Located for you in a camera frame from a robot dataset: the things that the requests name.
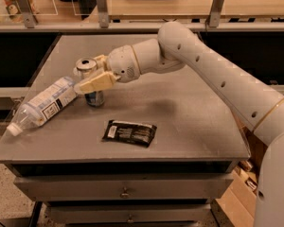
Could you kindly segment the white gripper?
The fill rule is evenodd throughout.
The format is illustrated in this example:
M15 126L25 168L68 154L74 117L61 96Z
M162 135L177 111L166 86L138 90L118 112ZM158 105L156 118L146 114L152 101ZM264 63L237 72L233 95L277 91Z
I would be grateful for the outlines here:
M88 77L99 68L105 67L106 57L99 55L94 58L83 57L77 60L73 73L77 77ZM90 94L112 88L115 83L127 83L140 77L140 69L133 47L125 45L114 49L107 58L107 65L113 72L102 72L91 75L74 86L79 95Z

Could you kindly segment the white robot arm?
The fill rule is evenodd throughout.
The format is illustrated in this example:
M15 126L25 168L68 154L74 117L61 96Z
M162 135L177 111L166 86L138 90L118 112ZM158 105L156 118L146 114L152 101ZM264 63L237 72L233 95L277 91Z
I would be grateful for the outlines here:
M201 42L178 22L167 22L155 39L96 57L96 72L75 85L81 95L110 89L146 73L192 68L268 148L257 186L254 227L284 227L284 96Z

